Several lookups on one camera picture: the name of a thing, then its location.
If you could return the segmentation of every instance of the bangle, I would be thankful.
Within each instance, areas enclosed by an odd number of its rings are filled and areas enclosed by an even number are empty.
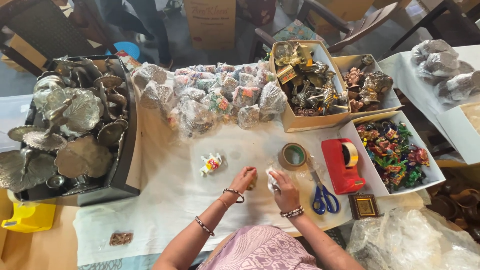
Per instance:
[[[205,227],[205,225],[200,221],[200,219],[198,219],[197,216],[195,216],[195,220],[197,221],[198,224],[200,224],[200,226],[207,231],[207,233],[209,233],[211,236],[215,236],[215,233],[213,233],[211,230],[209,230],[207,227]]]
[[[224,201],[223,201],[222,199],[220,199],[220,198],[218,198],[217,200],[221,201],[221,202],[223,203],[223,205],[225,206],[225,208],[227,208],[227,210],[228,210],[228,205],[227,205],[226,202],[224,202]]]
[[[305,209],[303,209],[302,206],[298,207],[297,209],[293,210],[293,211],[290,211],[288,213],[282,213],[280,212],[280,216],[282,216],[282,218],[286,218],[286,219],[289,219],[289,218],[293,218],[295,216],[298,216],[298,215],[301,215],[303,214],[303,211]]]
[[[245,197],[242,195],[242,193],[236,191],[235,189],[231,189],[231,188],[226,188],[223,190],[223,193],[227,192],[227,191],[230,191],[230,192],[233,192],[233,193],[237,193],[241,198],[242,198],[242,201],[236,201],[236,203],[242,203],[245,201]]]

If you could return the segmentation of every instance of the jeans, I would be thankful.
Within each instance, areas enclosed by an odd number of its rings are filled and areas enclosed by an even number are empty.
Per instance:
[[[138,18],[123,9],[122,0],[95,1],[106,22],[121,27],[123,30],[144,34],[150,40],[156,38],[160,63],[170,63],[172,57],[168,47],[167,30],[156,10],[155,0],[127,0]]]

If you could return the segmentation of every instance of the small elephant figurine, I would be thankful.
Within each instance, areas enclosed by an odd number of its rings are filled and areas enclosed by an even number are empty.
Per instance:
[[[220,157],[219,153],[216,154],[216,157],[210,153],[208,159],[204,158],[203,156],[200,158],[205,162],[205,166],[200,168],[200,175],[202,176],[203,174],[209,174],[210,172],[213,172],[222,164],[222,158]]]

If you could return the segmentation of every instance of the lavender printed garment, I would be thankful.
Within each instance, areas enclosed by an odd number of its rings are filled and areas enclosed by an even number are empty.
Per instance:
[[[224,246],[197,270],[318,270],[315,257],[299,241],[273,226],[236,230]]]

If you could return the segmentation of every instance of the red tape dispenser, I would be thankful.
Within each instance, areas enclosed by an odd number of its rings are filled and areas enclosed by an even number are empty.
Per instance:
[[[357,192],[365,185],[357,171],[359,154],[349,139],[330,139],[322,142],[322,152],[335,194]]]

